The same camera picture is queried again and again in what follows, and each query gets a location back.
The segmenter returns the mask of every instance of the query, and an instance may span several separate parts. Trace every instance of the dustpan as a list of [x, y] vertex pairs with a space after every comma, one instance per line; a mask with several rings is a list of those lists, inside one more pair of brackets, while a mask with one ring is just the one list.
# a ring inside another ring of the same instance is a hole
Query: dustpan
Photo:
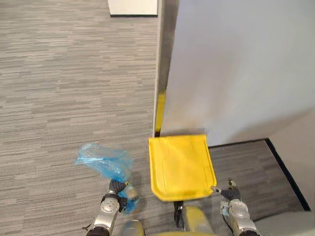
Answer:
[[149, 138], [151, 189], [162, 201], [209, 196], [217, 185], [206, 135]]

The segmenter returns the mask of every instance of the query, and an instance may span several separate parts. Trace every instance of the blue plastic bag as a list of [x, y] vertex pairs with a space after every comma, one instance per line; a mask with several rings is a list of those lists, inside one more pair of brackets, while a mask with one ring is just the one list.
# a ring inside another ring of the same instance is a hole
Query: blue plastic bag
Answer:
[[74, 164], [84, 164], [100, 172], [105, 178], [126, 182], [131, 173], [133, 160], [124, 150], [112, 150], [104, 146], [84, 144]]

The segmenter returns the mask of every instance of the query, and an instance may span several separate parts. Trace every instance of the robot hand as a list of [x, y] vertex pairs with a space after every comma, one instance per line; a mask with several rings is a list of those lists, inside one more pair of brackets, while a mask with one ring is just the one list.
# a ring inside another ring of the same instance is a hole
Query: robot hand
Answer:
[[118, 195], [125, 187], [125, 183], [113, 179], [110, 181], [109, 191], [102, 198], [99, 213], [86, 236], [110, 236], [112, 234], [118, 211], [124, 211], [127, 205], [127, 198]]
[[233, 232], [234, 236], [259, 236], [254, 222], [251, 220], [247, 205], [241, 201], [241, 193], [236, 183], [229, 179], [229, 189], [221, 190], [214, 186], [214, 192], [224, 196], [228, 203], [221, 204], [221, 214], [223, 220]]
[[216, 188], [214, 186], [211, 187], [211, 189], [217, 193], [220, 193], [222, 196], [224, 196], [229, 201], [232, 201], [233, 199], [241, 200], [241, 193], [238, 190], [236, 183], [232, 180], [228, 180], [228, 183], [230, 187], [226, 190], [221, 190], [219, 188]]

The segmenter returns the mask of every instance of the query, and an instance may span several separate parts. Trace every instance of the wall trim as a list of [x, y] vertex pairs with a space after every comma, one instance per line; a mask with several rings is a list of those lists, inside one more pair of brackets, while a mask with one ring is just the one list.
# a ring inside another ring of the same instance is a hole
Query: wall trim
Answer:
[[287, 178], [287, 180], [289, 181], [293, 191], [295, 192], [297, 198], [299, 199], [302, 207], [304, 210], [310, 211], [310, 206], [307, 203], [307, 201], [305, 200], [301, 190], [299, 189], [299, 187], [297, 186], [296, 182], [294, 181], [294, 178], [292, 177], [290, 171], [286, 168], [284, 162], [281, 160], [280, 156], [278, 155], [275, 146], [273, 145], [273, 143], [271, 142], [271, 140], [265, 139], [266, 144], [268, 145], [270, 151], [272, 152], [273, 156], [275, 157], [277, 163], [279, 164], [281, 170], [283, 171], [285, 177]]
[[158, 15], [110, 15], [110, 17], [158, 17]]

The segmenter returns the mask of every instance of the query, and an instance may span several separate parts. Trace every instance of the dark baseboard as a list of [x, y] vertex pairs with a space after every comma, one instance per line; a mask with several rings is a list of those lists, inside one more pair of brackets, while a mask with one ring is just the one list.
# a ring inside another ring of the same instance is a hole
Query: dark baseboard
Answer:
[[294, 181], [292, 175], [290, 174], [289, 170], [286, 168], [284, 162], [281, 160], [280, 156], [278, 155], [274, 145], [270, 141], [270, 139], [265, 139], [266, 144], [268, 145], [269, 149], [271, 150], [272, 154], [274, 155], [277, 163], [279, 164], [281, 170], [283, 171], [285, 177], [289, 181], [293, 191], [295, 192], [297, 198], [299, 199], [302, 207], [304, 210], [311, 210], [309, 204], [306, 202], [303, 194], [301, 193], [301, 190], [297, 186], [296, 182]]
[[158, 15], [110, 15], [110, 17], [158, 17]]
[[216, 146], [208, 146], [208, 148], [227, 147], [227, 146], [236, 145], [236, 144], [254, 143], [254, 142], [263, 141], [263, 140], [265, 140], [265, 139], [255, 139], [255, 140], [243, 141], [243, 142], [237, 142], [237, 143], [231, 143], [231, 144], [222, 144], [222, 145], [216, 145]]

